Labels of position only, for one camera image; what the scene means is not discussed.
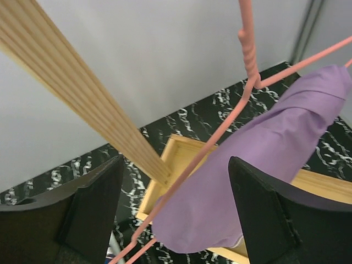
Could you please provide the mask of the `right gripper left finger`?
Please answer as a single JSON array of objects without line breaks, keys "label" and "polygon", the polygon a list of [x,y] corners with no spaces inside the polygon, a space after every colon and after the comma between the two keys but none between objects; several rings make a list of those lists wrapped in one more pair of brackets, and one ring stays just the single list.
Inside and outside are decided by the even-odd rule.
[{"label": "right gripper left finger", "polygon": [[55,189],[1,205],[1,263],[104,263],[121,192],[116,156]]}]

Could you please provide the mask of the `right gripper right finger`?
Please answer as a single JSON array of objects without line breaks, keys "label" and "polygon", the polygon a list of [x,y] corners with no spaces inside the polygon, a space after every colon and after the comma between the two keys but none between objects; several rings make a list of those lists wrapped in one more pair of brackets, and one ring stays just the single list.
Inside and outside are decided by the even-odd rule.
[{"label": "right gripper right finger", "polygon": [[351,263],[351,205],[231,157],[229,179],[250,263]]}]

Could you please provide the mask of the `purple trousers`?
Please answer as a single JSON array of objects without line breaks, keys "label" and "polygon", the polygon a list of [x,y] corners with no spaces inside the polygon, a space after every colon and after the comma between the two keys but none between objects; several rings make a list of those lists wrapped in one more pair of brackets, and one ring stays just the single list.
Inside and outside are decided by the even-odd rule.
[{"label": "purple trousers", "polygon": [[344,66],[328,65],[300,77],[181,184],[152,221],[156,240],[179,254],[238,246],[243,229],[234,192],[257,193],[244,178],[258,173],[292,182],[350,92]]}]

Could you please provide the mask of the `pink wire hanger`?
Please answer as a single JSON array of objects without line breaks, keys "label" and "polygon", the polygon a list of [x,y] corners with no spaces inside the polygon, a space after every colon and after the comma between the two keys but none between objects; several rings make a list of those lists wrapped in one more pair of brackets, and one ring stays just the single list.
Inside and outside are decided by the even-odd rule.
[{"label": "pink wire hanger", "polygon": [[283,79],[294,72],[312,64],[313,62],[337,51],[338,49],[351,43],[351,36],[346,39],[326,48],[325,50],[302,60],[299,63],[291,66],[290,68],[283,70],[265,80],[261,80],[257,60],[256,60],[256,47],[255,47],[255,33],[254,33],[254,21],[252,15],[252,4],[251,1],[239,1],[241,20],[243,28],[238,31],[238,38],[242,46],[243,61],[245,65],[245,70],[247,73],[247,83],[244,88],[243,95],[234,107],[230,115],[223,121],[223,123],[218,127],[210,139],[205,143],[204,147],[198,152],[194,159],[189,163],[189,165],[184,169],[182,174],[173,183],[167,193],[162,197],[159,204],[152,210],[152,212],[147,216],[143,223],[138,227],[131,238],[131,242],[128,246],[123,249],[115,258],[113,258],[110,263],[118,263],[127,253],[129,253],[137,244],[137,238],[143,232],[143,230],[148,226],[148,224],[154,219],[154,217],[159,213],[164,204],[171,198],[175,191],[181,186],[184,180],[190,175],[190,173],[195,169],[195,167],[204,158],[205,154],[208,153],[210,148],[219,140],[219,138],[224,134],[226,129],[232,124],[235,118],[241,113],[241,111],[246,106],[253,88],[261,89],[265,86],[270,86],[280,79]]}]

